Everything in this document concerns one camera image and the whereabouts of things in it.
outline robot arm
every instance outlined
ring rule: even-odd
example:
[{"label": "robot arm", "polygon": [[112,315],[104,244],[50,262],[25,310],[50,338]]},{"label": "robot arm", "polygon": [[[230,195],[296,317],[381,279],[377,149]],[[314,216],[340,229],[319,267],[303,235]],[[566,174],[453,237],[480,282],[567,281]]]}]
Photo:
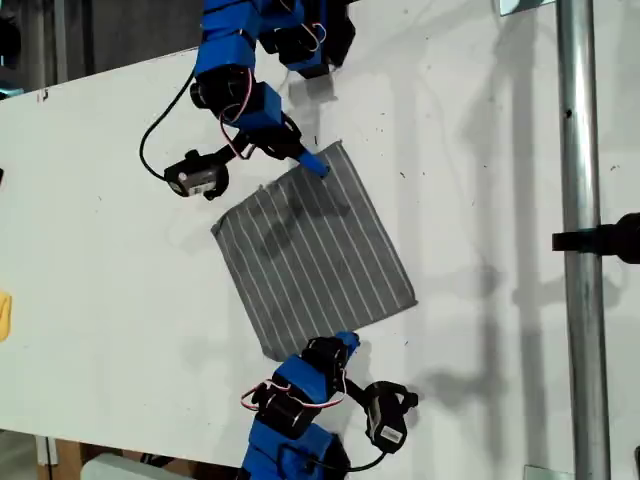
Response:
[{"label": "robot arm", "polygon": [[[341,480],[349,472],[372,468],[404,445],[404,415],[417,406],[418,396],[390,382],[376,382],[362,390],[348,380],[345,368],[359,345],[358,336],[346,332],[310,340],[270,381],[243,397],[253,394],[253,403],[243,405],[255,410],[256,416],[239,479]],[[341,397],[330,401],[336,393]],[[338,435],[312,423],[323,408],[336,406],[344,395],[363,407],[366,434],[382,451],[364,467],[351,468]]]},{"label": "robot arm", "polygon": [[255,79],[255,48],[268,53],[305,78],[340,66],[355,36],[347,4],[353,0],[206,0],[203,37],[194,69],[191,98],[224,126],[239,133],[225,148],[200,156],[191,151],[165,170],[164,178],[181,196],[204,193],[211,200],[229,183],[226,163],[248,145],[267,155],[293,158],[324,177],[329,169],[300,143],[301,133],[282,112],[282,99]]}]

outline yellow object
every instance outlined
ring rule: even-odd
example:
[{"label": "yellow object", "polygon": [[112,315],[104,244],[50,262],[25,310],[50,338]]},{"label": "yellow object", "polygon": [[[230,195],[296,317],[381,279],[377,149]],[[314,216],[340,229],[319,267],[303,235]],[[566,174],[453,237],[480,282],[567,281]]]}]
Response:
[{"label": "yellow object", "polygon": [[11,295],[0,290],[0,342],[9,336],[11,331]]}]

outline cloth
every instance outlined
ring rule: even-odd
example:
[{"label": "cloth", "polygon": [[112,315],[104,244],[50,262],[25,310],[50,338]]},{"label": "cloth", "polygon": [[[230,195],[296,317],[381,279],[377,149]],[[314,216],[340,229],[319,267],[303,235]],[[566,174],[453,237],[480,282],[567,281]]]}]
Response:
[{"label": "cloth", "polygon": [[282,361],[311,338],[415,305],[413,287],[341,143],[297,166],[212,228],[263,353]]}]

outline vertical metal pole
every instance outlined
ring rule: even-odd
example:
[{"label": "vertical metal pole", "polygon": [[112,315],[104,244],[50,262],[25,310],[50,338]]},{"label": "vertical metal pole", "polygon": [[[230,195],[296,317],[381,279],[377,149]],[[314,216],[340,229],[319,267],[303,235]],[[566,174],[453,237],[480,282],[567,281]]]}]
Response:
[{"label": "vertical metal pole", "polygon": [[67,58],[67,9],[65,0],[54,0],[54,28],[56,37],[56,67],[57,82],[64,83],[69,80]]},{"label": "vertical metal pole", "polygon": [[[600,224],[593,0],[558,0],[565,231]],[[577,480],[610,480],[602,261],[565,253]]]}]

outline white table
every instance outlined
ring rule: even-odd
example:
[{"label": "white table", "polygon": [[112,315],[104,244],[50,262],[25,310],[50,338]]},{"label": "white table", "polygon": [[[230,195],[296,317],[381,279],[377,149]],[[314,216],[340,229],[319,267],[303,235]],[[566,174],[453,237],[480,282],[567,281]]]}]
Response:
[{"label": "white table", "polygon": [[[597,2],[603,219],[637,211],[640,10]],[[367,0],[336,101],[296,107],[342,139],[419,299],[362,329],[350,376],[423,396],[406,446],[367,478],[499,480],[571,471],[554,7]],[[182,199],[139,164],[140,136],[192,68],[186,52],[0,104],[0,428],[240,464],[238,396],[263,358],[209,228],[288,164],[233,162],[227,194]],[[285,78],[260,55],[257,75]],[[288,83],[299,82],[290,75]],[[281,89],[287,97],[286,86]],[[188,98],[151,138],[157,168],[216,150]],[[614,478],[640,444],[640,271],[605,261]],[[350,400],[321,422],[354,464],[377,451]]]}]

